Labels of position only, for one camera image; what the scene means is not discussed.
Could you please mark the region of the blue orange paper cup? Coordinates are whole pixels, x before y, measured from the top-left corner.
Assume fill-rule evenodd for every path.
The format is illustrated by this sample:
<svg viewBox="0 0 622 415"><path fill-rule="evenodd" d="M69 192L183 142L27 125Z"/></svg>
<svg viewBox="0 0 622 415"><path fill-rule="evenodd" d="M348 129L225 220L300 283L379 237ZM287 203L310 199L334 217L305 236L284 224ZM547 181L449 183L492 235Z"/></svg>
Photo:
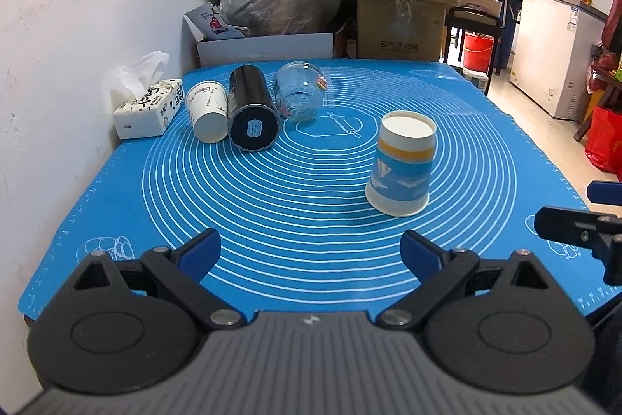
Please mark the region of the blue orange paper cup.
<svg viewBox="0 0 622 415"><path fill-rule="evenodd" d="M371 174L368 202L392 217L419 214L429 202L437 124L429 117L395 110L382 117Z"/></svg>

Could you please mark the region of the small white paper cup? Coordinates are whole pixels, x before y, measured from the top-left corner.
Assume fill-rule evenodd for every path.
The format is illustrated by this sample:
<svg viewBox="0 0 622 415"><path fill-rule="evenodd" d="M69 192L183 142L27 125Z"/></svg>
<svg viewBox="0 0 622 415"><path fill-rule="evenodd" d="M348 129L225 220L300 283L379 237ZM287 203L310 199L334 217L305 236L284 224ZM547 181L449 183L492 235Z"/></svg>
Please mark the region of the small white paper cup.
<svg viewBox="0 0 622 415"><path fill-rule="evenodd" d="M216 143L228 135L228 96L215 81L194 85L185 96L195 137L203 143Z"/></svg>

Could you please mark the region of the blue silicone baking mat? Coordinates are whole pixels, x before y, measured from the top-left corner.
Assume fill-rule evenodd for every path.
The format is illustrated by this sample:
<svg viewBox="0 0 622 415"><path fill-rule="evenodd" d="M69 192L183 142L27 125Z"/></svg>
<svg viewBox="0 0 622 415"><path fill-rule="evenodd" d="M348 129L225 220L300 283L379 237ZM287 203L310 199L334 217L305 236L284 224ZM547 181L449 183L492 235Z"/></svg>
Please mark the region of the blue silicone baking mat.
<svg viewBox="0 0 622 415"><path fill-rule="evenodd" d="M535 253L583 313L616 295L586 250L536 236L541 207L582 207L547 156L473 85L443 64L324 61L324 108L286 123L269 148L198 141L186 112L163 135L121 143L68 216L18 303L36 318L80 260L179 247L217 229L222 254L203 284L246 313L363 310L413 290L407 229L486 258ZM382 117L412 110L437 124L430 200L394 218L366 199Z"/></svg>

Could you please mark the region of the white chest freezer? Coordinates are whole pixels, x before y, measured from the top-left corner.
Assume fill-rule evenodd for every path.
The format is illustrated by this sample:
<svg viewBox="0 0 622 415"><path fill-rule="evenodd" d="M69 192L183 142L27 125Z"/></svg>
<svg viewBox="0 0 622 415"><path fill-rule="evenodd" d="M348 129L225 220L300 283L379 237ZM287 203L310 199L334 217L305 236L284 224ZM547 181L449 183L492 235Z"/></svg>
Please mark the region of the white chest freezer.
<svg viewBox="0 0 622 415"><path fill-rule="evenodd" d="M523 0L509 82L552 118L579 121L607 16L580 0Z"/></svg>

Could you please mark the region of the white tissue box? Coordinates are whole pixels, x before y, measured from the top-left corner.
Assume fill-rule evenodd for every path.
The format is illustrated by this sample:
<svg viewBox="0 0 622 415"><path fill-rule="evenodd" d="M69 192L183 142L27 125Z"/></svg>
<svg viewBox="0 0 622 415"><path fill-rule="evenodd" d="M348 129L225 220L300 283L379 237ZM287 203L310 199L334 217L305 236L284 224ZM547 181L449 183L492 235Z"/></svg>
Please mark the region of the white tissue box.
<svg viewBox="0 0 622 415"><path fill-rule="evenodd" d="M120 140L161 136L185 99L180 78L164 79L170 55L150 52L117 68L121 100L113 113Z"/></svg>

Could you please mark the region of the black cylindrical bottle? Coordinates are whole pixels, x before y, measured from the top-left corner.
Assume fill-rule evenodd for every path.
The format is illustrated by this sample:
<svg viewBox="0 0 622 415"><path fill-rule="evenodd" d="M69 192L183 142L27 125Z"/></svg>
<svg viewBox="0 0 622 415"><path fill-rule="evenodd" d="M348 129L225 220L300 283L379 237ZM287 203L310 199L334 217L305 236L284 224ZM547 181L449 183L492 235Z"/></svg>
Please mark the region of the black cylindrical bottle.
<svg viewBox="0 0 622 415"><path fill-rule="evenodd" d="M241 65L231 73L228 117L229 139L239 149L258 152L275 142L280 133L280 114L258 67Z"/></svg>

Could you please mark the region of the red bucket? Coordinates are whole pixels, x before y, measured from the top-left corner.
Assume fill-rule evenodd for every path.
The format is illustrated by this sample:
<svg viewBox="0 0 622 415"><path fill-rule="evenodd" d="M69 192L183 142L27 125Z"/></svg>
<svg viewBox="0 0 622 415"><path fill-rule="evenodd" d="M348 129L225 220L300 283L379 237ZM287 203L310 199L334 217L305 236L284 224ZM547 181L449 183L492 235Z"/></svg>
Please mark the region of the red bucket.
<svg viewBox="0 0 622 415"><path fill-rule="evenodd" d="M466 33L463 45L463 67L474 72L487 73L494 39L491 36Z"/></svg>

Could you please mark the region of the clear glass jar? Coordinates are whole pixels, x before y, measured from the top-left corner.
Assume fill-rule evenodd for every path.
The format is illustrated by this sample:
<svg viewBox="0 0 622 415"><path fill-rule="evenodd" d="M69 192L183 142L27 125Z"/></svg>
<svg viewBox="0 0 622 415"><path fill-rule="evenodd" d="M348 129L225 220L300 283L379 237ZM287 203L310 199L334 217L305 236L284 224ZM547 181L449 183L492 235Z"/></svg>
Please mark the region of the clear glass jar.
<svg viewBox="0 0 622 415"><path fill-rule="evenodd" d="M324 73L305 61L285 64L273 79L275 105L286 120L314 118L323 105L327 90L328 80Z"/></svg>

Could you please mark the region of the white open cardboard box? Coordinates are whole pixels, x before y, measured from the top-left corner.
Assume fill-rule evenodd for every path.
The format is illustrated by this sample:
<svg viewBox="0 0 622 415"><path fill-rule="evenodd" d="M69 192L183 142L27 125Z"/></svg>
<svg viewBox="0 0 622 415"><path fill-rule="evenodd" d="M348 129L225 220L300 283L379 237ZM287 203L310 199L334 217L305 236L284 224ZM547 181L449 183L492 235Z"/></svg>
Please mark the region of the white open cardboard box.
<svg viewBox="0 0 622 415"><path fill-rule="evenodd" d="M234 63L332 59L334 36L329 33L247 37L225 23L211 3L183 15L195 39L201 67Z"/></svg>

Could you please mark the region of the lower cardboard box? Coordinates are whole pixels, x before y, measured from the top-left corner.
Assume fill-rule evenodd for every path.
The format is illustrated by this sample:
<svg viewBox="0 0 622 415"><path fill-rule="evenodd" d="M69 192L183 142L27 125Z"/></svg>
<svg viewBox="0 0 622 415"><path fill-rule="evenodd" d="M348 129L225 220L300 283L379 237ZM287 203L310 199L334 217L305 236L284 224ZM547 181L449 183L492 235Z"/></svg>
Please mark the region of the lower cardboard box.
<svg viewBox="0 0 622 415"><path fill-rule="evenodd" d="M357 57L440 59L446 7L421 0L356 0Z"/></svg>

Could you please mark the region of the black metal cart frame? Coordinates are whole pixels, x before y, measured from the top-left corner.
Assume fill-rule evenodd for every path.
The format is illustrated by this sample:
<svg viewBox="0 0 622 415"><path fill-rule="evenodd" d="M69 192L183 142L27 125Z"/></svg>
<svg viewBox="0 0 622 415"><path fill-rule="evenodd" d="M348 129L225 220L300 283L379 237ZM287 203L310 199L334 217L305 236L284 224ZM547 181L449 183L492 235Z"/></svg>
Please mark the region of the black metal cart frame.
<svg viewBox="0 0 622 415"><path fill-rule="evenodd" d="M464 70L472 74L475 72L483 73L484 59L487 59L486 79L477 79L477 85L487 96L492 74L496 69L496 53L504 31L501 18L474 7L454 5L450 6L446 12L444 29L445 40L441 50L443 63L447 63L449 60L452 34L456 34L456 46L459 52L458 62L463 63L463 57L466 56L467 60L480 63L481 67L481 70L463 67L461 73Z"/></svg>

